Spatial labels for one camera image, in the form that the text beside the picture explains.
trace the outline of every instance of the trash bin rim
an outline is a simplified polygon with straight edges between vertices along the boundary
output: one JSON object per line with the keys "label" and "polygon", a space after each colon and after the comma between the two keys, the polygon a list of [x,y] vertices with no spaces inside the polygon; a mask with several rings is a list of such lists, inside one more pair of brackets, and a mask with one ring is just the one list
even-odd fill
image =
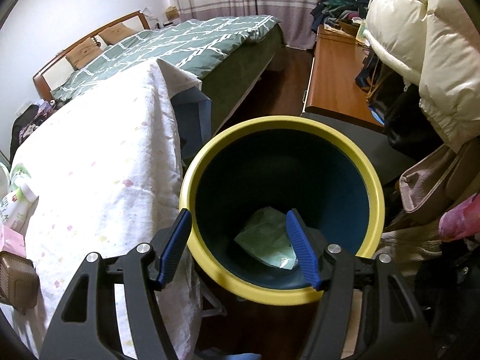
{"label": "trash bin rim", "polygon": [[248,283],[225,269],[208,250],[195,218],[195,192],[207,165],[223,148],[235,140],[257,131],[276,128],[292,128],[318,135],[342,150],[355,164],[365,182],[370,204],[369,224],[357,256],[370,258],[375,253],[383,230],[385,203],[382,185],[367,156],[349,138],[323,123],[298,116],[264,116],[234,125],[214,136],[195,156],[185,174],[181,186],[179,207],[187,208],[192,214],[192,230],[188,248],[201,268],[220,286],[248,300],[277,306],[299,305],[319,300],[321,292],[312,287],[279,290]]}

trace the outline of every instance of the brown box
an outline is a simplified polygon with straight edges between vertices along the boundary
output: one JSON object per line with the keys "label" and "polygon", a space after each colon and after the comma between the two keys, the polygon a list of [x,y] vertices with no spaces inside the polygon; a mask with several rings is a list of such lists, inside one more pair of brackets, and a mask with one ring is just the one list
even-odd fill
{"label": "brown box", "polygon": [[165,14],[168,21],[178,19],[180,17],[177,7],[168,7],[165,11]]}
{"label": "brown box", "polygon": [[0,252],[0,302],[16,310],[37,305],[40,280],[29,259],[7,251]]}

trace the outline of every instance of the white wall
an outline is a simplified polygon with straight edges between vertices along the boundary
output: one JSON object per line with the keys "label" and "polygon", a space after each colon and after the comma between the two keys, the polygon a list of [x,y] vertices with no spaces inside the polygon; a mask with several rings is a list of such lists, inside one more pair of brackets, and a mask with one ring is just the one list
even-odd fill
{"label": "white wall", "polygon": [[168,6],[169,0],[19,0],[0,30],[0,150],[10,155],[16,111],[39,98],[32,76],[60,50],[145,7],[163,22]]}

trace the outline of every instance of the white blanket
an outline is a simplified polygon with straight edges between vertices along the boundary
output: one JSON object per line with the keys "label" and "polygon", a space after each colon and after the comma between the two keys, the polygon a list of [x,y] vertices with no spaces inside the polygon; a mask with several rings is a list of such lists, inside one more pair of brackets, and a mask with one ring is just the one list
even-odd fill
{"label": "white blanket", "polygon": [[[2,310],[37,356],[58,302],[89,252],[125,254],[176,218],[182,166],[170,97],[199,85],[164,61],[143,62],[68,103],[19,148],[14,165],[25,165],[40,195],[22,233],[41,288],[37,307],[26,316],[8,306]],[[122,286],[115,296],[124,353],[136,357]],[[190,359],[202,305],[187,250],[158,301],[178,358]]]}

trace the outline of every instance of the wooden headboard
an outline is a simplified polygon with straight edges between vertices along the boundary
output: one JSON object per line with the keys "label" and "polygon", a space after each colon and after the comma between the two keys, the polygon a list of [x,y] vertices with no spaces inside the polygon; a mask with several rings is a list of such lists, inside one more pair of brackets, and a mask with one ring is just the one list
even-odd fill
{"label": "wooden headboard", "polygon": [[100,32],[105,30],[108,27],[114,26],[115,24],[118,23],[123,23],[124,21],[133,19],[134,17],[138,17],[140,20],[142,26],[144,29],[149,30],[150,27],[148,26],[148,22],[140,11],[136,11],[133,13],[130,13],[129,15],[125,15],[123,17],[120,17],[120,19],[114,20],[111,23],[105,24],[104,26],[96,29],[95,31],[89,33],[88,35],[84,36],[83,38],[77,40],[74,44],[71,46],[67,47],[65,50],[60,51],[51,61],[49,61],[42,69],[39,70],[37,74],[33,76],[33,83],[37,89],[38,94],[40,97],[46,101],[50,101],[53,99],[52,94],[51,94],[51,88],[49,84],[47,83],[44,74],[49,71],[52,67],[54,67],[59,61],[63,60],[68,52],[73,50],[76,46],[78,46],[80,43],[84,42],[88,38],[92,38],[96,35],[98,35]]}

